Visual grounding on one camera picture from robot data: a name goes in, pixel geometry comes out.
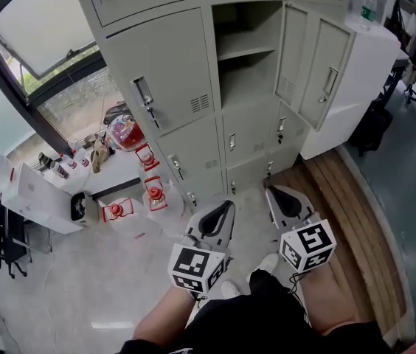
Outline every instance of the white shoe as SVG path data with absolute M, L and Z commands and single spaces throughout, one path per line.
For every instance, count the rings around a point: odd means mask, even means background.
M 223 294 L 224 299 L 231 299 L 242 295 L 239 288 L 230 280 L 225 280 L 221 283 L 221 293 Z
M 260 265 L 256 267 L 253 271 L 251 271 L 249 275 L 246 277 L 247 283 L 251 281 L 251 274 L 254 273 L 254 271 L 260 269 L 260 270 L 267 271 L 269 274 L 272 274 L 272 272 L 277 267 L 278 263 L 279 263 L 279 255 L 277 253 L 267 254 L 262 260 L 262 262 L 260 263 Z

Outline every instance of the window frame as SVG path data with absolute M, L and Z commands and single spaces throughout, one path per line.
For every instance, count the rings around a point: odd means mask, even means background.
M 12 0 L 0 0 L 0 12 L 11 1 Z M 65 61 L 71 60 L 80 53 L 81 51 L 75 52 L 70 58 L 65 59 Z M 26 94 L 24 86 L 16 80 L 0 54 L 0 89 L 15 110 L 17 110 L 32 129 L 47 142 L 56 153 L 67 153 L 70 155 L 72 154 L 72 149 L 69 147 L 67 140 L 44 118 L 38 108 L 64 89 L 78 83 L 83 78 L 106 66 L 106 62 L 103 59 L 101 52 L 96 51 L 72 64 L 64 72 L 55 75 L 32 93 Z

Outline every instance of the desk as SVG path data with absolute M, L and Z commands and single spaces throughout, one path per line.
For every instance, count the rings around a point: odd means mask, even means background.
M 379 105 L 382 108 L 385 108 L 385 105 L 388 103 L 390 97 L 395 91 L 398 82 L 403 77 L 406 67 L 409 64 L 409 57 L 403 50 L 400 50 L 398 56 L 393 64 L 391 75 L 386 79 L 385 87 L 388 86 L 388 89 L 384 94 L 375 101 L 375 106 Z
M 91 152 L 92 149 L 87 150 L 89 160 Z M 60 165 L 69 173 L 69 179 L 64 180 L 51 170 L 44 172 L 44 178 L 70 195 L 84 191 L 97 199 L 141 182 L 139 158 L 134 151 L 117 150 L 102 164 L 99 173 L 93 173 L 91 164 L 88 167 L 78 164 L 75 169 L 63 162 Z

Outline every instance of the black backpack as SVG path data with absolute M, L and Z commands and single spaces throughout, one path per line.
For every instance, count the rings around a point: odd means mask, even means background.
M 371 105 L 349 138 L 349 143 L 358 148 L 360 157 L 365 151 L 377 150 L 393 115 L 382 107 Z

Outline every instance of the person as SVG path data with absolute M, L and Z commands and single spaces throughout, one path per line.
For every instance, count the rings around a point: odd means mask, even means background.
M 303 306 L 271 273 L 269 254 L 249 274 L 250 295 L 225 281 L 225 300 L 206 303 L 188 325 L 192 295 L 172 287 L 137 325 L 120 354 L 163 353 L 390 353 L 376 322 L 358 323 L 329 266 L 302 280 L 311 326 Z

